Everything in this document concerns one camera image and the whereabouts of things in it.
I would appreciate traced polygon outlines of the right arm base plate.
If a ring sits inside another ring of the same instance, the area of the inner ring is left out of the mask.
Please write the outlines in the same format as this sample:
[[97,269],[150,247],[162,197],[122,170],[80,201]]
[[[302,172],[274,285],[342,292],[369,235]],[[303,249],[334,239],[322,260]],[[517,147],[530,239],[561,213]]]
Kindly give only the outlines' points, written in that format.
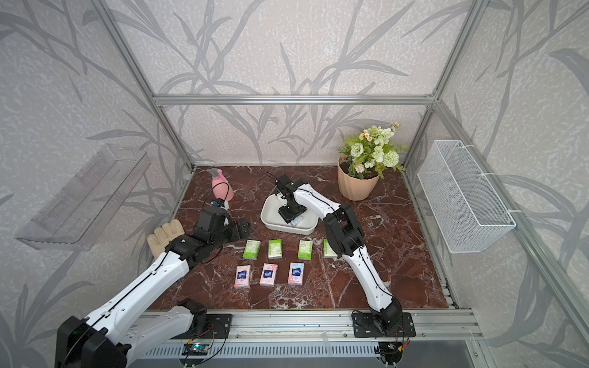
[[416,337],[412,315],[403,312],[396,322],[386,324],[385,321],[371,312],[353,310],[351,312],[352,326],[355,337]]

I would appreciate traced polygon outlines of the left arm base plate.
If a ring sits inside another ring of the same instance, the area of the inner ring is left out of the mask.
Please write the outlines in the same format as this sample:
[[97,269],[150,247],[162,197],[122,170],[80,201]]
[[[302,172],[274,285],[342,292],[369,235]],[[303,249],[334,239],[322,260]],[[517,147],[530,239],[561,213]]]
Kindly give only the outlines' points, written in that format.
[[207,314],[196,317],[181,339],[217,339],[228,337],[233,316],[231,314]]

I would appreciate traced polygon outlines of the green tissue pack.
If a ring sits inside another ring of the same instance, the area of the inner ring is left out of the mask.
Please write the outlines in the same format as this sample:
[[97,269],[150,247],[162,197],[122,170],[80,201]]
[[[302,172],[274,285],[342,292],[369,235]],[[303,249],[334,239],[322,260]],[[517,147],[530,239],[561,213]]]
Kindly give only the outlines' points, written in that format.
[[259,257],[259,250],[261,248],[261,242],[259,240],[249,239],[244,248],[242,257],[249,260],[257,260]]
[[268,258],[281,259],[282,258],[282,240],[274,239],[268,242]]
[[301,240],[298,247],[298,259],[302,261],[311,261],[313,253],[313,242]]
[[325,259],[336,259],[338,257],[337,253],[331,248],[328,239],[323,240],[323,247]]

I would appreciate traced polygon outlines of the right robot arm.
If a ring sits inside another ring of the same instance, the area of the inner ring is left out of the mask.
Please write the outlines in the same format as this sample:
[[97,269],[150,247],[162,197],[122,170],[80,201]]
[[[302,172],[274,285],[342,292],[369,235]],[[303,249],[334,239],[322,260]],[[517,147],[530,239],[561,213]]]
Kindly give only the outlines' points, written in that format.
[[374,329],[381,336],[391,336],[400,329],[403,309],[391,294],[374,267],[353,207],[331,201],[302,179],[282,175],[274,178],[276,188],[286,200],[279,215],[286,223],[307,212],[314,213],[325,226],[331,248],[354,271],[371,309]]

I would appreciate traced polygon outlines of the pink Tempo tissue pack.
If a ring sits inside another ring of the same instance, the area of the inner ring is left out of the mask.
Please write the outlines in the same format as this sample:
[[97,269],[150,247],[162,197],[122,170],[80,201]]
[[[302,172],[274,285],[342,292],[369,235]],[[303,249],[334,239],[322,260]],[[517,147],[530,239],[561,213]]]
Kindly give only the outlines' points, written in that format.
[[288,284],[303,285],[305,265],[303,263],[291,262],[289,265]]
[[236,289],[249,288],[251,285],[252,267],[250,265],[239,265],[236,268],[234,287]]
[[274,287],[279,266],[276,264],[264,264],[259,284],[265,287]]
[[298,216],[298,217],[294,218],[293,220],[291,220],[290,225],[293,227],[296,227],[303,219],[304,219],[303,216]]

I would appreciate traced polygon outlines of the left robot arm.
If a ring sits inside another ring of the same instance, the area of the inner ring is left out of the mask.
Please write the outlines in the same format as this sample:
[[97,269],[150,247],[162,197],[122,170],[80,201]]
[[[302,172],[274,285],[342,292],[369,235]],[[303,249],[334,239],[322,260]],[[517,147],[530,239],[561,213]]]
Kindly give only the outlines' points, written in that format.
[[204,307],[184,301],[158,318],[136,323],[167,288],[205,262],[213,250],[246,240],[251,224],[222,207],[207,207],[190,232],[179,220],[147,238],[160,254],[140,276],[82,319],[69,317],[57,332],[56,367],[128,367],[161,343],[206,319]]

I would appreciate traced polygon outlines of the white storage box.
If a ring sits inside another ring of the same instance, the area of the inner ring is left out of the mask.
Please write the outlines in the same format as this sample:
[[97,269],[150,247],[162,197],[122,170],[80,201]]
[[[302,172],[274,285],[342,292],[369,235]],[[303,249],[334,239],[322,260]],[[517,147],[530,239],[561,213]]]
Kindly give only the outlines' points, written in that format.
[[304,219],[296,227],[293,227],[290,224],[287,224],[279,215],[279,208],[285,204],[286,200],[280,194],[272,194],[269,196],[262,207],[260,216],[264,225],[270,230],[279,232],[288,232],[304,236],[313,233],[319,221],[318,216],[310,211],[306,211],[301,215]]

